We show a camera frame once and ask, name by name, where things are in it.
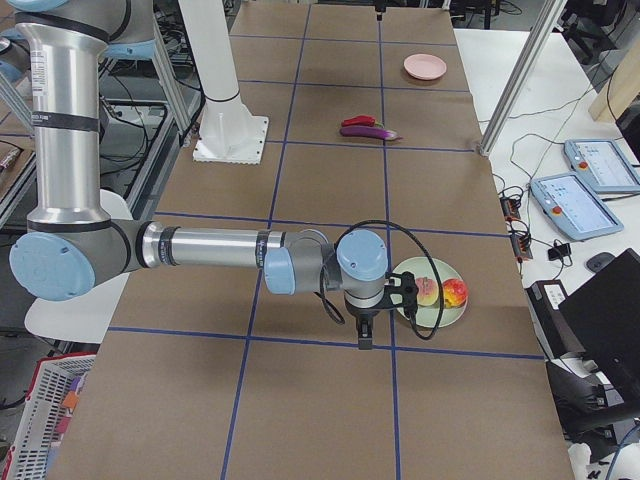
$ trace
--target plate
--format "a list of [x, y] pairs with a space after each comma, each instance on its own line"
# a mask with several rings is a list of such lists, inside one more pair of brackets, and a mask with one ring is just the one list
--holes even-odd
[[435, 55], [416, 53], [404, 59], [404, 69], [420, 80], [435, 80], [447, 71], [447, 64]]
[[[442, 260], [438, 260], [437, 258], [433, 259], [433, 262], [436, 264], [436, 268], [438, 269], [438, 273], [440, 274], [440, 279], [444, 282], [449, 278], [458, 278], [462, 280], [462, 277], [455, 269], [449, 265], [448, 263], [443, 262]], [[393, 273], [402, 273], [402, 272], [411, 272], [416, 278], [420, 277], [429, 277], [434, 278], [433, 269], [431, 268], [431, 264], [429, 260], [425, 257], [413, 257], [408, 258], [396, 268], [393, 269]], [[402, 301], [402, 298], [399, 295], [392, 295], [391, 299], [398, 303]], [[464, 305], [456, 308], [445, 308], [444, 312], [442, 312], [442, 320], [440, 321], [441, 327], [446, 327], [447, 325], [451, 325], [453, 322], [458, 320], [469, 304], [469, 299], [464, 302]], [[398, 308], [398, 313], [404, 316], [402, 312], [402, 308]], [[416, 323], [421, 327], [433, 328], [436, 324], [436, 319], [438, 318], [438, 302], [436, 302], [435, 306], [432, 307], [421, 307], [418, 306], [418, 314], [416, 315]]]

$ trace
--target apple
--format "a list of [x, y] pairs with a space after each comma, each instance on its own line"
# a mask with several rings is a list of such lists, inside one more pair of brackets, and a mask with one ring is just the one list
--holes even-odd
[[432, 278], [416, 278], [418, 286], [418, 305], [430, 307], [438, 300], [438, 284]]
[[449, 278], [442, 282], [445, 308], [459, 307], [467, 301], [467, 285], [458, 278]]

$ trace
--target white basket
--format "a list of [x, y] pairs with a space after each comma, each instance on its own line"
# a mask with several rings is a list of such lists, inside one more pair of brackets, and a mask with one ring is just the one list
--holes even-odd
[[38, 362], [2, 480], [46, 478], [49, 447], [61, 436], [55, 428], [65, 413], [62, 402], [73, 379], [91, 370], [95, 358], [81, 353]]

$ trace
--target light green plate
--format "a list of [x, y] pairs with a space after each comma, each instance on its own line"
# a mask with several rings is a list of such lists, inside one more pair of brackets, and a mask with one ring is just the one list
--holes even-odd
[[[434, 258], [433, 262], [436, 264], [436, 268], [438, 269], [438, 273], [440, 274], [440, 279], [443, 282], [445, 280], [448, 280], [449, 278], [458, 278], [462, 280], [460, 274], [456, 272], [448, 263], [445, 263], [442, 260], [438, 260], [437, 258]], [[425, 257], [408, 258], [393, 269], [393, 273], [399, 274], [402, 272], [411, 272], [416, 278], [429, 277], [435, 279], [431, 264]], [[402, 300], [399, 295], [392, 295], [391, 299], [394, 303], [399, 303]], [[438, 303], [439, 302], [436, 302], [435, 305], [431, 307], [418, 306], [416, 323], [421, 327], [433, 328], [433, 326], [436, 324], [436, 319], [438, 318]], [[446, 327], [447, 325], [451, 325], [453, 322], [458, 320], [464, 313], [468, 304], [469, 299], [467, 298], [467, 301], [464, 302], [461, 307], [445, 308], [444, 312], [442, 313], [440, 326]], [[402, 308], [398, 308], [398, 312], [400, 313], [400, 315], [404, 316], [404, 314], [402, 313]]]

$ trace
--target pink plate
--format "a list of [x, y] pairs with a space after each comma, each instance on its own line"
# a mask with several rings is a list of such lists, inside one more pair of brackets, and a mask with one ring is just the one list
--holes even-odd
[[404, 59], [404, 68], [412, 77], [420, 80], [435, 80], [445, 74], [447, 64], [435, 55], [417, 53]]

